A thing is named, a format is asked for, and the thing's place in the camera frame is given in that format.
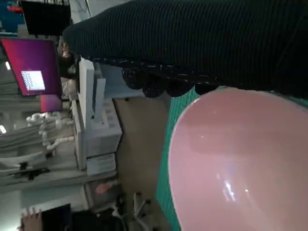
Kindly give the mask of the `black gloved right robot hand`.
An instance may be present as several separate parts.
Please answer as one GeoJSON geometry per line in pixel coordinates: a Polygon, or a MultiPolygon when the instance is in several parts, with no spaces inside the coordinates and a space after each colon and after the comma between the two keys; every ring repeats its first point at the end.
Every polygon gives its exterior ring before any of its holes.
{"type": "Polygon", "coordinates": [[[132,0],[63,32],[148,98],[220,86],[308,97],[305,0],[132,0]]]}

